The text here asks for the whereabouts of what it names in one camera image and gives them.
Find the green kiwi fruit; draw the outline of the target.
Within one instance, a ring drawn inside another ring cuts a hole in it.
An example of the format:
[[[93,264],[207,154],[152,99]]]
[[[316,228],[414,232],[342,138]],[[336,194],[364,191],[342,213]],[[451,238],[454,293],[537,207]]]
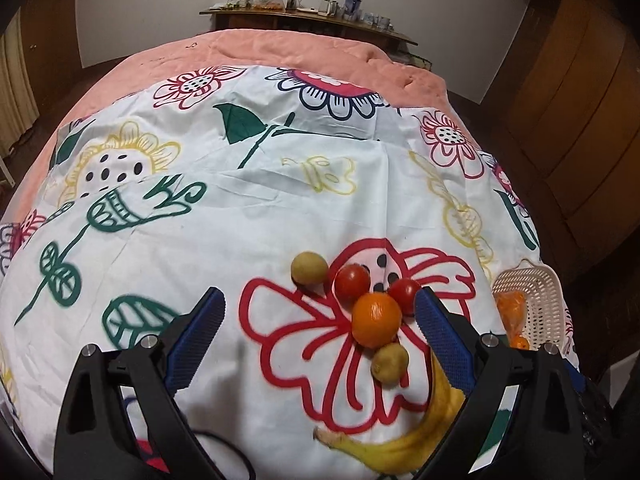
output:
[[[408,366],[408,351],[399,342],[391,342],[375,352],[370,372],[372,377],[382,386],[393,387],[400,383]]]
[[[321,285],[328,274],[326,259],[316,252],[300,252],[291,262],[291,278],[299,285]]]

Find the orange bag of fruit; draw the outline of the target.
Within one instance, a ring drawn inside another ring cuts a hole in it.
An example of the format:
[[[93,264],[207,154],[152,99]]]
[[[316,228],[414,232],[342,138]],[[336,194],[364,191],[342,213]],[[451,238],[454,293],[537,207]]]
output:
[[[498,292],[495,296],[501,322],[506,330],[506,338],[522,335],[526,322],[526,297],[520,290]]]

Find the red tomato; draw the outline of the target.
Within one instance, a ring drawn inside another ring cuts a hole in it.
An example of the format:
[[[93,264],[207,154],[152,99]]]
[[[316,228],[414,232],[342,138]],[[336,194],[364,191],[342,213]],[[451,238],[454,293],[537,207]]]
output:
[[[369,271],[358,263],[349,263],[337,272],[334,280],[334,294],[341,304],[354,304],[371,287]]]
[[[413,316],[416,294],[420,289],[421,285],[417,281],[411,278],[398,278],[390,284],[387,295],[396,301],[403,316]]]

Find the orange mandarin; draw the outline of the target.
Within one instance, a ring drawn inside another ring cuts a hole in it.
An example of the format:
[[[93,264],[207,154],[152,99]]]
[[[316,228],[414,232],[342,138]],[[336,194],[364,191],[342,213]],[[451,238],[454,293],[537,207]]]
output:
[[[510,339],[510,347],[518,350],[528,350],[529,342],[522,335],[515,335]]]
[[[398,303],[385,292],[368,292],[352,306],[352,338],[367,349],[390,344],[402,322]]]

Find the white plastic perforated basket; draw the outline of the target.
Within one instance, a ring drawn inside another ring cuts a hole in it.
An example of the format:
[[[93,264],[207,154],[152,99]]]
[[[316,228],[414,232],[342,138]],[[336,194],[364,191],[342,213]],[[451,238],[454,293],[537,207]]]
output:
[[[533,349],[551,342],[559,350],[565,339],[565,314],[560,281],[550,266],[523,259],[501,272],[492,292],[521,292],[525,299],[523,336]]]

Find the yellow banana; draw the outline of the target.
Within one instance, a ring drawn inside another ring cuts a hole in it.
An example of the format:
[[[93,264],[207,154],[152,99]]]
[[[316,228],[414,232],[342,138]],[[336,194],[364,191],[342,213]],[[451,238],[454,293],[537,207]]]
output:
[[[431,352],[432,383],[427,409],[408,434],[382,443],[367,443],[341,432],[314,428],[314,440],[340,451],[379,474],[408,474],[431,457],[454,423],[465,401],[464,393],[450,385],[434,352]]]

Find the white floral duvet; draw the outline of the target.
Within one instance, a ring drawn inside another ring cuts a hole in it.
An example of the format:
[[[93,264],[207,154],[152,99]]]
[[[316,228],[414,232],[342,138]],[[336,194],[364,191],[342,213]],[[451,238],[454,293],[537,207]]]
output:
[[[321,285],[292,280],[300,252],[326,259]],[[492,283],[523,259],[542,263],[532,218],[448,113],[306,70],[189,70],[64,125],[27,216],[1,221],[2,380],[51,470],[81,348],[130,349],[216,287],[224,322],[177,403],[222,473],[408,479],[314,440],[399,438],[431,396],[411,318],[405,376],[372,377],[335,275],[361,264],[386,294],[411,278],[502,333]]]

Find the wooden wardrobe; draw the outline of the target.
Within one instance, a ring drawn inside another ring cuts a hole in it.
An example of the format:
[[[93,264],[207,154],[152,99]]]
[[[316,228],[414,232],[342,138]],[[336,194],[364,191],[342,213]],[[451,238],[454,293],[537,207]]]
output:
[[[564,281],[639,227],[639,44],[613,0],[529,0],[482,105]]]

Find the pink blanket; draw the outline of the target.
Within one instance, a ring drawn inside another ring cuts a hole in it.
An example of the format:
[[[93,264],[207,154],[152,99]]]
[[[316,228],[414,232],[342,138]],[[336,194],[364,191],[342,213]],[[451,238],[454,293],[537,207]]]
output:
[[[36,151],[26,176],[9,203],[3,222],[20,222],[28,214],[46,175],[55,133],[74,119],[87,117],[127,94],[136,93],[189,70],[216,65],[292,67],[359,84],[400,107],[436,107],[458,119],[439,76],[392,61],[373,44],[287,30],[229,29],[168,42],[125,58],[98,80],[46,129],[47,143]]]

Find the beige curtain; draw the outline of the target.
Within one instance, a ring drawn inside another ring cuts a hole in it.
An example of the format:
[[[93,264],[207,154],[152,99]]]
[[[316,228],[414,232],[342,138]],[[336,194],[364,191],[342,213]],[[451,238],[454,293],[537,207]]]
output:
[[[13,15],[0,44],[0,148],[6,157],[39,117],[27,73],[21,10]]]

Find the blue white jug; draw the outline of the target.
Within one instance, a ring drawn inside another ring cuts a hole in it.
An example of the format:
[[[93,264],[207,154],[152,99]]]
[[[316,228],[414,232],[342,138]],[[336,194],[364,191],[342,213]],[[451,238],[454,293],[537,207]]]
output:
[[[361,0],[345,0],[343,18],[346,21],[356,22],[359,20]]]

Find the wooden sideboard table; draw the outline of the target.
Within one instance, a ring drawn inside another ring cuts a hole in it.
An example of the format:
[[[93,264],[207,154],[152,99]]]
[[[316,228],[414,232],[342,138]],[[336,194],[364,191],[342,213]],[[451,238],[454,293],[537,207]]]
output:
[[[390,53],[418,43],[400,32],[390,32],[356,22],[304,12],[253,9],[217,9],[200,12],[212,22],[212,29],[289,30],[373,44]]]

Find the white kettle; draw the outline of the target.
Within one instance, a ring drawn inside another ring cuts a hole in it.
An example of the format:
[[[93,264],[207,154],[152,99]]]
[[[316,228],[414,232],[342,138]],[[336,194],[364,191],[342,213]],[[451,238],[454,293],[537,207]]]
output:
[[[333,16],[338,9],[336,0],[321,0],[318,14],[322,16]]]

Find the brown wooden door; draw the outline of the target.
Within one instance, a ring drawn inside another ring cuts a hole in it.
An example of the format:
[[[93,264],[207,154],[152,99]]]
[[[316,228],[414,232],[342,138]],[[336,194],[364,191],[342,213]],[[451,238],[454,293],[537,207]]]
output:
[[[21,33],[32,95],[44,115],[66,96],[81,72],[76,0],[26,0]]]

